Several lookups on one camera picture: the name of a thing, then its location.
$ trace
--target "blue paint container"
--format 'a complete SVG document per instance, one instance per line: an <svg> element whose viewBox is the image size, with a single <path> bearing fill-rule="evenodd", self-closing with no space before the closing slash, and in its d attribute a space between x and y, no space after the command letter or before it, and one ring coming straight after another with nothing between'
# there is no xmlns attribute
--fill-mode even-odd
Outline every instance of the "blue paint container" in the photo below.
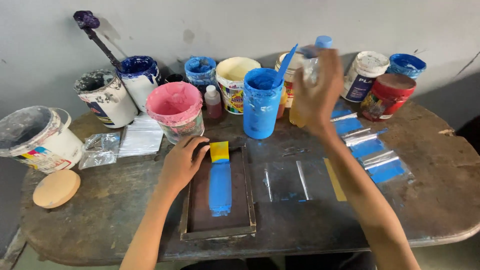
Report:
<svg viewBox="0 0 480 270"><path fill-rule="evenodd" d="M117 74L135 101L138 109L146 112L148 95L160 85L160 72L156 61L149 56L132 56L121 62Z"/></svg>
<svg viewBox="0 0 480 270"><path fill-rule="evenodd" d="M409 54L396 53L390 56L390 66L386 73L399 73L415 80L426 68L427 64L419 58Z"/></svg>
<svg viewBox="0 0 480 270"><path fill-rule="evenodd" d="M217 86L215 68L215 60L206 56L192 57L185 63L188 82L198 88L202 97L205 95L207 86Z"/></svg>
<svg viewBox="0 0 480 270"><path fill-rule="evenodd" d="M243 79L243 131L254 139L273 133L284 80L273 86L277 74L270 68L252 69Z"/></svg>

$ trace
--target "left hand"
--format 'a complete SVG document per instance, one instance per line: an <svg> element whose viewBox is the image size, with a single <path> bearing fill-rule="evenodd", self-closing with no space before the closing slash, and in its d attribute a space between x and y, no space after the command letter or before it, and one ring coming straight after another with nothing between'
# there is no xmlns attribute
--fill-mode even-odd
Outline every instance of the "left hand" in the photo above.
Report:
<svg viewBox="0 0 480 270"><path fill-rule="evenodd" d="M175 196L178 195L197 173L210 146L202 147L194 159L192 159L193 150L199 143L209 140L206 137L188 136L177 143L165 157L162 173L158 179L163 189L172 192Z"/></svg>

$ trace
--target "pink paint bucket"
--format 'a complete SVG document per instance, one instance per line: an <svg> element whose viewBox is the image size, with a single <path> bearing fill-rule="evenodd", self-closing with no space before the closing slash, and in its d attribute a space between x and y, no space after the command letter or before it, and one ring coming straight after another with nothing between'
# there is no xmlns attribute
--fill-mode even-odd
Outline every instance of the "pink paint bucket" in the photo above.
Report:
<svg viewBox="0 0 480 270"><path fill-rule="evenodd" d="M155 88L148 95L145 107L167 139L177 144L182 137L204 134L202 103L202 94L195 86L174 82Z"/></svg>

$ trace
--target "light blue paint jar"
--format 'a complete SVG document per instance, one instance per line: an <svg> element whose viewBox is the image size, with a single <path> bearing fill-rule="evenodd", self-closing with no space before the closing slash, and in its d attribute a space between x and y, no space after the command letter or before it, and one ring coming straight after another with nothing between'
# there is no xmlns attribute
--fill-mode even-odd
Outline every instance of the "light blue paint jar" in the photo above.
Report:
<svg viewBox="0 0 480 270"><path fill-rule="evenodd" d="M148 95L160 85L160 72L156 61L149 56L132 56L121 62L117 74L135 101L138 109L146 112Z"/></svg>
<svg viewBox="0 0 480 270"><path fill-rule="evenodd" d="M284 80L273 86L277 71L252 69L243 79L243 131L254 139L265 139L273 133L282 96Z"/></svg>
<svg viewBox="0 0 480 270"><path fill-rule="evenodd" d="M187 80L198 88L202 97L205 96L207 86L217 86L215 68L215 60L206 56L192 57L185 63Z"/></svg>
<svg viewBox="0 0 480 270"><path fill-rule="evenodd" d="M399 73L416 80L426 68L427 64L419 58L409 54L396 53L390 56L390 66L385 73Z"/></svg>

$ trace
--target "yellow tape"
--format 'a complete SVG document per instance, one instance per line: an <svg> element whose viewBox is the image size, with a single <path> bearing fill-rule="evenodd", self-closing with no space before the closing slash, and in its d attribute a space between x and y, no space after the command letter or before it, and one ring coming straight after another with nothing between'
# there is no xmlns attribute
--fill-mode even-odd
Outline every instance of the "yellow tape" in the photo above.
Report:
<svg viewBox="0 0 480 270"><path fill-rule="evenodd" d="M212 157L212 162L215 162L217 160L229 160L230 157L228 156L228 141L210 143L210 156Z"/></svg>
<svg viewBox="0 0 480 270"><path fill-rule="evenodd" d="M339 202L347 201L347 197L343 193L342 187L338 182L335 171L333 170L332 164L329 159L324 159L325 166L327 167L328 175L330 176L330 181L332 182L333 190L335 191L336 200Z"/></svg>

